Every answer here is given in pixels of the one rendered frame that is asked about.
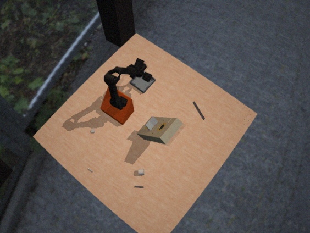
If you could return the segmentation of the tan service panel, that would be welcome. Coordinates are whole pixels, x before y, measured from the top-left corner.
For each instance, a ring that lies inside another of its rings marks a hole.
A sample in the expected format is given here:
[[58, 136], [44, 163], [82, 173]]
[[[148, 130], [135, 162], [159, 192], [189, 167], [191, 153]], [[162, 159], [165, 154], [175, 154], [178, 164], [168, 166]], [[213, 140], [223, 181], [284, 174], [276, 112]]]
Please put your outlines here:
[[183, 123], [178, 118], [155, 117], [158, 121], [151, 131], [145, 125], [138, 131], [144, 140], [167, 144]]

